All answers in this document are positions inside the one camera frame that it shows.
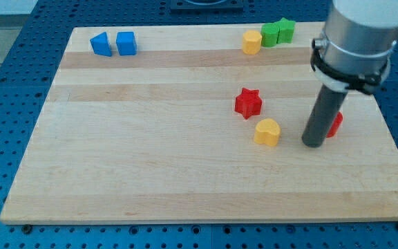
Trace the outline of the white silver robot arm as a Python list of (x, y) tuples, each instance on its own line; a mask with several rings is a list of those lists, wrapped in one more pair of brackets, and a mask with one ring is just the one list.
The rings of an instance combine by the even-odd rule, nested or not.
[(398, 40), (398, 0), (333, 0), (312, 41), (311, 67), (321, 95), (374, 93), (390, 73)]

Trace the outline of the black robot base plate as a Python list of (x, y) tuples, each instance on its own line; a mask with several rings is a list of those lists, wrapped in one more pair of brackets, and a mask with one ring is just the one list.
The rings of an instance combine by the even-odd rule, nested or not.
[(170, 0), (170, 12), (213, 12), (213, 11), (235, 11), (242, 12), (243, 0)]

